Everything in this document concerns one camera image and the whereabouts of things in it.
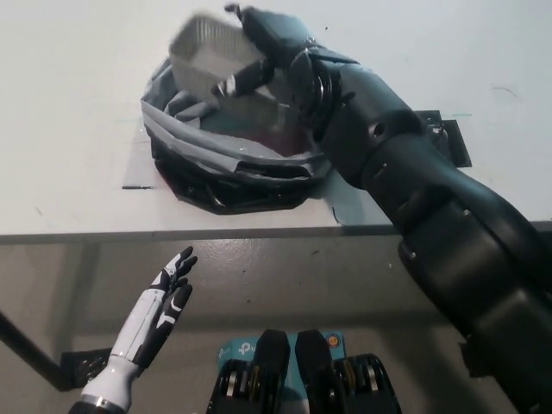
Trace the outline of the white and black left hand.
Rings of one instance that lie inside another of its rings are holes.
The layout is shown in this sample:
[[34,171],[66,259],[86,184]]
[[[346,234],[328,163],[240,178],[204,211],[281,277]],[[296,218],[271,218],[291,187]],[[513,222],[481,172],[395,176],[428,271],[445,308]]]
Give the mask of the white and black left hand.
[[111,353],[141,370],[148,368],[171,335],[192,293],[186,275],[198,261],[188,247],[176,254],[142,292]]

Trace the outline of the black and white right hand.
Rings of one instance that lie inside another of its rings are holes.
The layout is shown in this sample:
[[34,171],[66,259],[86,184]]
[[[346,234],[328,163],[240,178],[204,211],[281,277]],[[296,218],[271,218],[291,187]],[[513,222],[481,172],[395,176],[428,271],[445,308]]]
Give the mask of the black and white right hand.
[[261,57],[240,71],[216,83],[210,92],[215,97],[241,97],[269,84],[275,71],[286,70],[301,51],[316,47],[309,29],[295,16],[228,3],[224,10],[241,22],[242,32]]

